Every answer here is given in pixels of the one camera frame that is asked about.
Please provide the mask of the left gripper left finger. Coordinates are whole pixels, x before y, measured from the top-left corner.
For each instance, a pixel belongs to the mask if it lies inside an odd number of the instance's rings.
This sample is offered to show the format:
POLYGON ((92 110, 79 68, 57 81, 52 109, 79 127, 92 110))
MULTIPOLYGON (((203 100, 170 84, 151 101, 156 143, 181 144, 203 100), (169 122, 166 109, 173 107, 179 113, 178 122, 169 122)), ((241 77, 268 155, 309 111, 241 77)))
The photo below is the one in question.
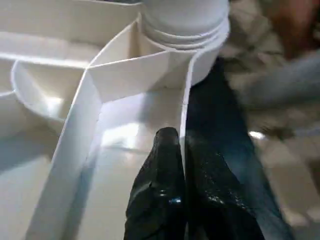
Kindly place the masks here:
POLYGON ((186 228, 185 176, 178 132, 159 129, 130 191, 125 240, 182 240, 186 228))

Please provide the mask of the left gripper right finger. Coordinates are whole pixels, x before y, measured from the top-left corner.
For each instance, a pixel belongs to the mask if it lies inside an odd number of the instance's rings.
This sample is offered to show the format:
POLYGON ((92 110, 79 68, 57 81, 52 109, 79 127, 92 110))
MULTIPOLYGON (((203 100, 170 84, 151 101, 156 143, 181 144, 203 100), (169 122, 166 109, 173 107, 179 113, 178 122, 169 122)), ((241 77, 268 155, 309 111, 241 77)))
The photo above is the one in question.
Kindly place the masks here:
POLYGON ((185 140, 190 240, 262 240, 243 188, 224 157, 207 141, 185 140))

